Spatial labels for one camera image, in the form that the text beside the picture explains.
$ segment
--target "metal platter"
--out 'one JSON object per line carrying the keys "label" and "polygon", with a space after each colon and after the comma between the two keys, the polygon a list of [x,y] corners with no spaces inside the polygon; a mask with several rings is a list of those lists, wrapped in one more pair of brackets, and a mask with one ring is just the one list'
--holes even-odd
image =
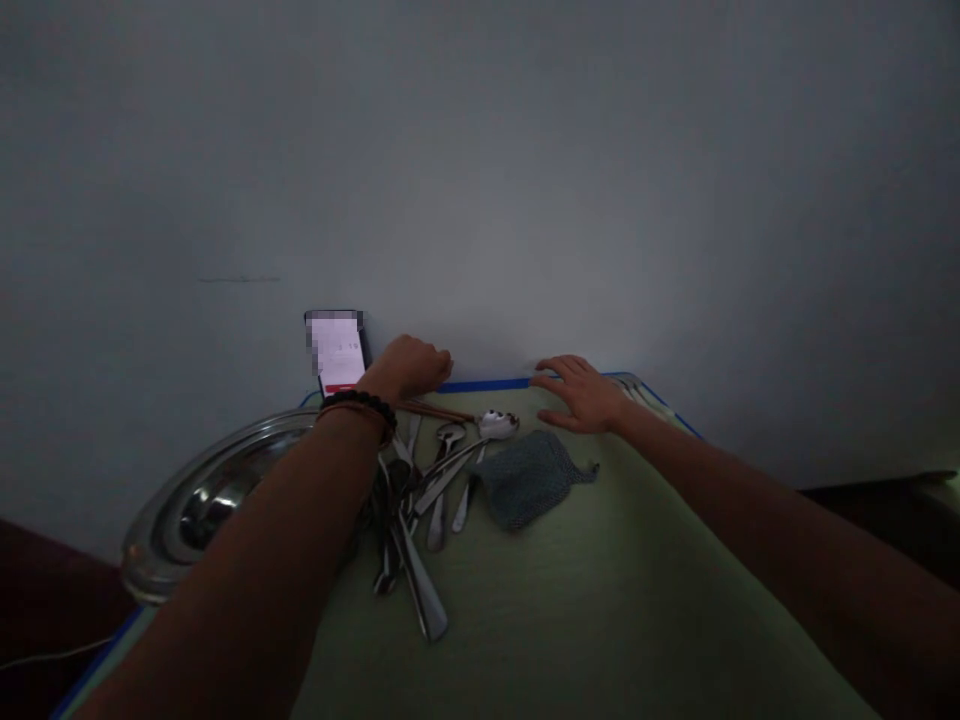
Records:
{"label": "metal platter", "polygon": [[316,408],[304,408],[255,422],[202,452],[160,489],[123,543],[121,576],[138,602],[170,598],[217,530],[316,417]]}

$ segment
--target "blue painter's tape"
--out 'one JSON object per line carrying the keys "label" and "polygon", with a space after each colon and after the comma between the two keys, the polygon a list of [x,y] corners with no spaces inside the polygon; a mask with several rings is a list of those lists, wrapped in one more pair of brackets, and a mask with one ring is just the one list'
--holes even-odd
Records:
{"label": "blue painter's tape", "polygon": [[493,392],[494,390],[523,390],[530,387],[530,378],[513,380],[477,380],[475,382],[444,383],[438,393]]}
{"label": "blue painter's tape", "polygon": [[[604,375],[619,375],[621,373],[604,373]],[[670,407],[666,400],[657,395],[652,387],[647,385],[642,380],[640,384],[643,385],[644,389],[653,395],[659,402],[663,403],[666,407]],[[497,390],[524,390],[530,387],[530,378],[513,378],[510,380],[475,380],[470,382],[457,382],[457,383],[444,383],[437,390],[438,393],[442,395],[451,395],[453,393],[464,393],[464,392],[495,392]],[[312,398],[314,395],[318,394],[320,391],[315,390],[314,392],[307,395],[303,401],[300,403],[300,407],[303,407],[307,404],[307,401]],[[703,435],[698,433],[693,429],[693,426],[680,417],[679,414],[674,413],[683,426],[687,428],[690,432],[696,435],[701,440]]]}
{"label": "blue painter's tape", "polygon": [[106,647],[100,650],[100,653],[93,659],[93,662],[90,663],[90,666],[86,669],[86,671],[84,671],[83,675],[80,676],[80,679],[73,684],[72,688],[70,688],[70,692],[67,693],[67,696],[60,701],[60,704],[57,705],[56,708],[54,708],[53,713],[50,715],[51,720],[59,720],[59,718],[63,717],[63,713],[65,713],[67,708],[70,707],[70,703],[72,703],[74,698],[80,694],[80,691],[83,690],[83,686],[87,684],[87,681],[89,681],[91,677],[93,677],[93,674],[97,671],[97,668],[103,664],[103,661],[107,659],[107,655],[109,655],[117,646],[117,643],[123,639],[123,636],[127,634],[127,631],[137,621],[137,618],[140,617],[140,613],[142,612],[143,608],[138,607],[136,610],[130,613],[130,617],[128,617],[123,622],[123,625],[120,626],[120,629],[117,630],[116,635],[113,636],[113,640],[107,643]]}

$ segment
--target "brown chopstick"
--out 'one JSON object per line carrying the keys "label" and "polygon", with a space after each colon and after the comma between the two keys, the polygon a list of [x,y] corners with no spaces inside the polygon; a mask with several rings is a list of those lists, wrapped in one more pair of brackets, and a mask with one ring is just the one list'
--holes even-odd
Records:
{"label": "brown chopstick", "polygon": [[427,405],[426,403],[421,403],[417,401],[397,403],[397,406],[395,409],[414,413],[416,415],[426,415],[428,417],[435,417],[435,418],[439,418],[440,420],[446,420],[448,422],[475,423],[477,421],[476,418],[473,417],[473,415],[457,412],[456,410],[447,410],[446,408],[434,407],[432,405]]}

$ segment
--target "table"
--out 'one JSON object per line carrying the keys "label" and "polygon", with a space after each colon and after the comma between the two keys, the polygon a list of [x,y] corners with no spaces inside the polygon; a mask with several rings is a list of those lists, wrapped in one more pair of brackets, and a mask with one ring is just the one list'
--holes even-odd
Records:
{"label": "table", "polygon": [[[514,412],[521,434],[543,427],[537,409],[562,409],[525,381],[508,383],[461,384],[428,400]],[[440,424],[424,418],[418,464],[432,459]],[[422,553],[450,617],[435,645],[420,635],[404,582],[390,597],[373,596],[378,559],[364,538],[329,599],[293,718],[875,717],[632,448],[611,436],[557,434],[579,465],[600,463],[597,482],[574,486],[518,533],[499,530],[477,493],[464,532],[442,553]],[[451,517],[462,483],[448,496]],[[144,609],[118,633],[62,716],[154,614]]]}

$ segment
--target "person's right hand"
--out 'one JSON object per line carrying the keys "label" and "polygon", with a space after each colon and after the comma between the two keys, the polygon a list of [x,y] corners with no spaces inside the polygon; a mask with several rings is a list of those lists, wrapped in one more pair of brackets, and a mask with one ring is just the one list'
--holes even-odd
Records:
{"label": "person's right hand", "polygon": [[387,345],[357,383],[357,390],[377,395],[396,405],[403,400],[433,392],[450,377],[453,360],[447,350],[437,350],[410,335],[401,335]]}
{"label": "person's right hand", "polygon": [[620,389],[582,357],[559,355],[541,360],[537,370],[553,370],[560,380],[534,375],[530,384],[549,390],[570,408],[569,415],[538,412],[537,417],[549,425],[581,434],[608,432],[629,408],[630,400]]}

